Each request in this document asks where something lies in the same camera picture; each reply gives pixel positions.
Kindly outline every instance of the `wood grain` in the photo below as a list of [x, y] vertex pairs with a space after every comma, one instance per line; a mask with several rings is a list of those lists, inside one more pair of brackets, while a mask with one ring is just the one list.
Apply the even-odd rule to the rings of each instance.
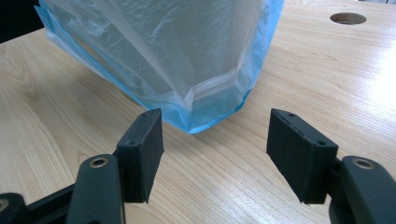
[[[163, 124], [149, 204], [126, 205], [128, 223], [329, 223], [328, 206], [300, 204], [265, 153], [273, 107], [325, 133], [339, 158], [370, 158], [395, 178], [395, 9], [287, 0], [244, 108], [195, 135]], [[345, 11], [367, 22], [330, 20]], [[0, 192], [31, 203], [73, 183], [79, 165], [112, 153], [143, 111], [43, 30], [1, 44]]]

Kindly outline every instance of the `transparent plastic bag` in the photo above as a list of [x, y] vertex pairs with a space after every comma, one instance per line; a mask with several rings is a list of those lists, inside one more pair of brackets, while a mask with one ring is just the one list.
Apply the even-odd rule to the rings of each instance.
[[49, 39], [163, 119], [198, 133], [240, 109], [280, 0], [41, 0]]

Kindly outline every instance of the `blue plastic bag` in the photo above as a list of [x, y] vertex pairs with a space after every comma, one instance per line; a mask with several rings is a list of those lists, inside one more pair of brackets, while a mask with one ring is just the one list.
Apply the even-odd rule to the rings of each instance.
[[41, 0], [49, 39], [187, 133], [244, 104], [280, 0]]

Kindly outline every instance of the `screw hole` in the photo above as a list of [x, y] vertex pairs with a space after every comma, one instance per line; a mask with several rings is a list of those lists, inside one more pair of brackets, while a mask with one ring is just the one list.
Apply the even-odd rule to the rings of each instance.
[[126, 144], [126, 145], [129, 145], [129, 146], [137, 145], [136, 142], [131, 141], [131, 140], [126, 141], [125, 144]]
[[362, 169], [373, 170], [375, 166], [372, 162], [363, 159], [353, 159], [352, 162]]
[[357, 25], [367, 21], [367, 19], [357, 13], [341, 12], [330, 16], [330, 20], [344, 25]]
[[321, 146], [326, 146], [326, 143], [323, 142], [323, 141], [317, 141], [317, 143], [318, 143], [319, 145], [321, 145]]
[[94, 160], [92, 160], [90, 162], [90, 167], [91, 168], [99, 168], [99, 167], [103, 167], [108, 163], [108, 159], [107, 158], [96, 158]]

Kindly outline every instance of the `table surface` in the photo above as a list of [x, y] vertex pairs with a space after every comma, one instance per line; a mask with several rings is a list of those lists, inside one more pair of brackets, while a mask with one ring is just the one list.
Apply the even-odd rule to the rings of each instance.
[[[129, 223], [328, 223], [300, 204], [265, 153], [271, 108], [291, 111], [396, 177], [396, 6], [287, 0], [256, 87], [219, 125], [188, 135], [163, 124], [148, 204]], [[359, 13], [367, 22], [329, 18]], [[74, 183], [87, 158], [112, 153], [144, 108], [51, 44], [40, 30], [0, 45], [0, 193], [34, 202]]]

